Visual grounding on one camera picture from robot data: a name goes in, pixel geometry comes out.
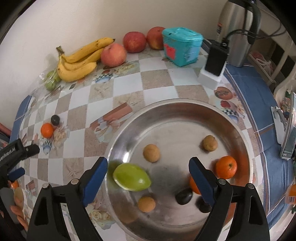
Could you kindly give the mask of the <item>person's left hand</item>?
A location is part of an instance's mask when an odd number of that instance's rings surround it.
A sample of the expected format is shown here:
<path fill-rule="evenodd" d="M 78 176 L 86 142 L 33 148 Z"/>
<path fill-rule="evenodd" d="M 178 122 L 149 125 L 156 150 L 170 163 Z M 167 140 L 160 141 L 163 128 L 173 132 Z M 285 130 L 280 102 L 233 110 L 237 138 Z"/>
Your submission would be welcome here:
<path fill-rule="evenodd" d="M 14 205 L 11 205 L 11 211 L 16 215 L 18 222 L 23 226 L 24 230 L 28 231 L 28 222 L 25 219 L 25 216 L 23 214 L 23 192 L 20 187 L 17 187 L 14 190 Z"/>

